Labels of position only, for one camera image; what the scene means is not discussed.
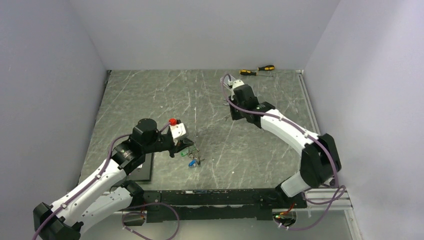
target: marble tabletop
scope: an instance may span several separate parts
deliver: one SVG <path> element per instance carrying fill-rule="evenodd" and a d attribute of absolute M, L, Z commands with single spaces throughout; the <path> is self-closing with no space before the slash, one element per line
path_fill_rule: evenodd
<path fill-rule="evenodd" d="M 181 119 L 205 160 L 189 168 L 188 157 L 156 153 L 151 182 L 145 190 L 273 188 L 293 175 L 300 156 L 287 143 L 245 119 L 232 121 L 220 78 L 230 73 L 249 84 L 259 99 L 312 130 L 299 76 L 294 70 L 240 76 L 238 70 L 112 71 L 97 115 L 80 182 L 107 155 L 111 140 L 130 133 L 138 120 L 152 118 L 161 128 Z"/>

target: wall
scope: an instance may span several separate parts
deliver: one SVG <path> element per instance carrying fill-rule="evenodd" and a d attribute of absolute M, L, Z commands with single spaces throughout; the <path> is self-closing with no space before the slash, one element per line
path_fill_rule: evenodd
<path fill-rule="evenodd" d="M 306 68 L 364 239 L 424 239 L 424 2 L 342 0 Z"/>
<path fill-rule="evenodd" d="M 78 182 L 106 70 L 67 0 L 0 2 L 0 236 Z"/>
<path fill-rule="evenodd" d="M 71 0 L 107 69 L 304 69 L 340 0 Z"/>

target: orange wire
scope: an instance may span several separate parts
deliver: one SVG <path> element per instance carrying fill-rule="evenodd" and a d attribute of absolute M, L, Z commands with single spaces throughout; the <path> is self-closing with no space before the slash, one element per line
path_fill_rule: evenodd
<path fill-rule="evenodd" d="M 291 204 L 290 208 L 287 211 L 280 212 L 280 215 L 286 215 L 286 214 L 288 214 L 294 207 L 295 207 L 295 203 L 293 202 Z"/>

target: gray marble surface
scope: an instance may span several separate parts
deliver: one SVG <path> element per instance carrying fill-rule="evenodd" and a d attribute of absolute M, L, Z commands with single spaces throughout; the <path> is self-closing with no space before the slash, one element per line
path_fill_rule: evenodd
<path fill-rule="evenodd" d="M 145 190 L 273 188 L 293 175 L 300 162 L 294 149 L 245 119 L 231 120 L 220 87 L 226 72 L 252 86 L 259 102 L 275 105 L 289 119 L 312 129 L 294 70 L 275 70 L 270 72 L 273 77 L 240 76 L 238 70 L 113 71 L 80 182 L 105 159 L 111 140 L 130 133 L 142 118 L 154 119 L 159 128 L 169 118 L 181 119 L 205 158 L 200 167 L 188 168 L 188 157 L 157 153 L 151 182 L 140 183 Z"/>

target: red knob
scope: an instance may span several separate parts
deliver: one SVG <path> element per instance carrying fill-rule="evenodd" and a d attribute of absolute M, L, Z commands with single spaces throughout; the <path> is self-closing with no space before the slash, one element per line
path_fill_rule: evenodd
<path fill-rule="evenodd" d="M 175 118 L 171 118 L 171 119 L 169 119 L 169 123 L 170 123 L 171 126 L 175 126 L 175 125 L 177 125 L 177 120 Z"/>

